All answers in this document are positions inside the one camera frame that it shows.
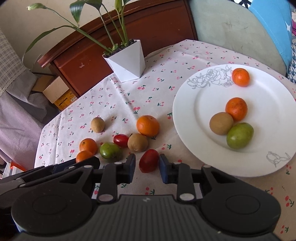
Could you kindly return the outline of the green fruit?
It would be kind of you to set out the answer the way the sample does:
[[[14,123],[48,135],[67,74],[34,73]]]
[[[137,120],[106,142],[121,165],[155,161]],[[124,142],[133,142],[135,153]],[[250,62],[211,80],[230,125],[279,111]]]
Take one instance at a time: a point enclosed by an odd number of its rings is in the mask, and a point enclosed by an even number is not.
[[[100,155],[106,160],[119,160],[122,157],[122,149],[115,143],[106,142],[99,148]]]
[[[232,149],[246,147],[253,138],[254,129],[249,123],[238,123],[234,125],[226,136],[227,145]]]

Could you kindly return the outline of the red cherry tomato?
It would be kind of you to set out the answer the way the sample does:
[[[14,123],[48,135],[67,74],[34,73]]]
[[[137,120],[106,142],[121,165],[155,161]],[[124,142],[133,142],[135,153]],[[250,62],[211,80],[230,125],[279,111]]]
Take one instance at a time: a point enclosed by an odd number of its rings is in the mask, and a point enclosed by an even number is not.
[[[128,139],[129,137],[124,134],[118,134],[113,137],[114,144],[118,145],[121,148],[127,148],[128,147]]]
[[[139,169],[142,173],[150,173],[159,166],[159,153],[154,149],[147,150],[139,161]]]

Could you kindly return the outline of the orange mandarin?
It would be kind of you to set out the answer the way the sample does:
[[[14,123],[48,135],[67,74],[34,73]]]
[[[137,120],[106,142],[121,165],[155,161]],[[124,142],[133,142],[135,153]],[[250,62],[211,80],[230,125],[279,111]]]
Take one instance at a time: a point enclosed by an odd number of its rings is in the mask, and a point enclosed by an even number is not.
[[[247,87],[250,83],[250,75],[243,68],[236,68],[232,71],[233,82],[240,87]]]
[[[248,106],[242,98],[234,97],[227,102],[225,112],[230,114],[234,121],[241,121],[247,115]]]
[[[95,155],[98,151],[98,145],[92,138],[85,138],[79,144],[79,151],[89,151]]]
[[[79,152],[76,156],[76,163],[79,163],[79,162],[82,162],[82,161],[85,161],[89,158],[93,157],[93,154],[88,151],[88,150],[83,150],[81,152]]]
[[[150,138],[157,136],[160,129],[158,120],[150,115],[142,115],[136,126],[139,133]]]

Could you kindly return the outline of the cherry print tablecloth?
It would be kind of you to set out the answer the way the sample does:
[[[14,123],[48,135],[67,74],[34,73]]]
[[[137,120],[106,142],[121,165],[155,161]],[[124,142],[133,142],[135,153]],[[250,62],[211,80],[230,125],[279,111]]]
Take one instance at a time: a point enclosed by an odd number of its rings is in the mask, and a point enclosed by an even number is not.
[[[146,58],[146,69],[139,80],[120,83],[114,74],[101,80],[74,104],[58,114],[42,130],[36,153],[35,168],[75,159],[79,144],[92,138],[99,144],[113,141],[117,134],[136,133],[136,122],[151,115],[160,123],[159,134],[149,139],[149,149],[164,153],[170,162],[184,162],[194,169],[203,163],[182,143],[173,124],[173,100],[181,85],[197,71],[220,64],[243,64],[266,71],[280,81],[295,98],[295,84],[255,59],[207,43],[184,40]],[[101,117],[106,124],[102,133],[91,129],[91,121]],[[273,195],[281,205],[281,216],[275,233],[282,240],[295,240],[295,157],[287,163],[285,152],[269,155],[283,168],[273,174],[243,181]],[[132,184],[120,184],[118,194],[175,194],[176,185],[165,185],[159,171],[142,173],[138,161]],[[267,165],[275,167],[267,160]]]

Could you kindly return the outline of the cardboard box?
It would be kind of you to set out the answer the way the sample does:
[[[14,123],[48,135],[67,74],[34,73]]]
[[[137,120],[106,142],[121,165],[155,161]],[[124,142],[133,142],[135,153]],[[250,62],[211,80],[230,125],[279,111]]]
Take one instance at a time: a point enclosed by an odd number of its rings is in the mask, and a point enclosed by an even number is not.
[[[76,95],[64,83],[61,77],[42,75],[32,88],[34,92],[41,92],[60,111],[69,107],[77,100]]]

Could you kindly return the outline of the white geometric plant pot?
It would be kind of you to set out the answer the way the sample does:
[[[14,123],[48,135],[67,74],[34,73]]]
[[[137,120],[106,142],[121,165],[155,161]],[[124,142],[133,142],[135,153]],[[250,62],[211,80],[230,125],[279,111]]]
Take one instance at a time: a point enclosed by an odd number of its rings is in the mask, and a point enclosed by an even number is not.
[[[140,40],[104,59],[121,83],[139,79],[145,70]]]

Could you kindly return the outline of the white plate with rose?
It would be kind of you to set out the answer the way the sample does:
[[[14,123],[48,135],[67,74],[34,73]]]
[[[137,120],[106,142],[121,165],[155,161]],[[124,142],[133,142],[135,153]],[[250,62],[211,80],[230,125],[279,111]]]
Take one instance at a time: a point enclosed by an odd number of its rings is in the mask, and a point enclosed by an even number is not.
[[[175,95],[173,121],[194,156],[233,176],[268,175],[295,156],[295,98],[254,67],[222,64],[193,74]]]

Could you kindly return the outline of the houndstooth sofa cover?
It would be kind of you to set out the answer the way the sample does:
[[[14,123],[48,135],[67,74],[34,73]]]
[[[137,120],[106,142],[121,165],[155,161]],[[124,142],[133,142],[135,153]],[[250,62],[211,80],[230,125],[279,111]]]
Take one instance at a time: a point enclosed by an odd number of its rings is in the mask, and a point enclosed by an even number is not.
[[[295,34],[292,33],[292,60],[290,62],[290,65],[288,67],[287,71],[287,78],[292,82],[293,84],[296,84],[296,38]]]

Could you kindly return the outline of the grey-green sofa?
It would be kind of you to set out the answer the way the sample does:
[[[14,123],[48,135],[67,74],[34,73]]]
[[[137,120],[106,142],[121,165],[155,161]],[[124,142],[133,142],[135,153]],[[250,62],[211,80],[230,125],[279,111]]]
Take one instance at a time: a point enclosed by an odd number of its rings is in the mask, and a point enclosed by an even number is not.
[[[285,75],[271,37],[247,8],[231,1],[188,1],[199,41],[254,58]]]

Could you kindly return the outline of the green leafy plant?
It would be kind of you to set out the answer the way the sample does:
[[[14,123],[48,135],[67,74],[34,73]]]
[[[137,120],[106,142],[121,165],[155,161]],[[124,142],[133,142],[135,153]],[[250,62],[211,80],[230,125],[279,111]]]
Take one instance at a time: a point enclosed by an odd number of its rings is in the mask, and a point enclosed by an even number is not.
[[[67,22],[67,24],[41,33],[38,37],[36,37],[36,39],[34,39],[31,42],[31,44],[27,47],[27,49],[25,50],[24,53],[26,54],[27,52],[29,52],[37,42],[39,42],[41,39],[43,39],[44,37],[46,37],[50,33],[54,32],[58,29],[61,29],[61,28],[71,28],[71,29],[75,30],[76,32],[80,33],[81,35],[83,35],[84,37],[90,39],[95,44],[99,45],[101,48],[103,48],[104,49],[104,53],[103,53],[104,57],[110,57],[135,42],[135,40],[130,39],[128,37],[126,26],[125,26],[124,14],[125,14],[125,6],[127,3],[128,3],[128,1],[115,1],[114,2],[115,15],[112,16],[110,14],[110,12],[107,10],[107,8],[105,7],[105,5],[103,4],[103,1],[75,1],[72,4],[70,4],[69,9],[70,9],[71,15],[73,16],[76,23],[71,22],[70,20],[68,20],[65,17],[63,17],[62,15],[60,15],[56,10],[48,8],[47,6],[45,6],[42,3],[31,4],[27,7],[27,9],[29,11],[32,11],[34,9],[50,10],[53,13],[55,13],[56,15],[58,15],[60,18],[65,20]],[[96,20],[93,20],[93,21],[87,23],[87,25],[80,27],[80,25],[79,25],[80,17],[82,14],[83,7],[85,5],[89,5],[89,6],[96,8],[99,13],[101,12],[100,9],[104,8],[104,10],[106,11],[106,14],[105,15],[101,14],[100,17],[98,17]],[[111,22],[114,25],[114,28],[121,39],[120,43],[117,43],[112,39],[111,33],[108,30],[108,27],[106,24],[108,22]],[[106,33],[107,33],[107,35],[110,39],[110,42],[111,42],[110,47],[105,46],[104,44],[102,44],[101,42],[99,42],[97,39],[95,39],[94,37],[92,37],[90,35],[95,30],[97,30],[99,27],[105,28]]]

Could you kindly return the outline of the blue printed blanket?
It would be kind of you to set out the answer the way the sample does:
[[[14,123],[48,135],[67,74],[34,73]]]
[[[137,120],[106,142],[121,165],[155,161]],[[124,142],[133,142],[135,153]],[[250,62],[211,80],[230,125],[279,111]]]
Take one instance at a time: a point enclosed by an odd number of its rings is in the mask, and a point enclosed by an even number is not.
[[[253,1],[249,10],[263,25],[286,68],[292,61],[292,13],[290,3],[281,0]]]

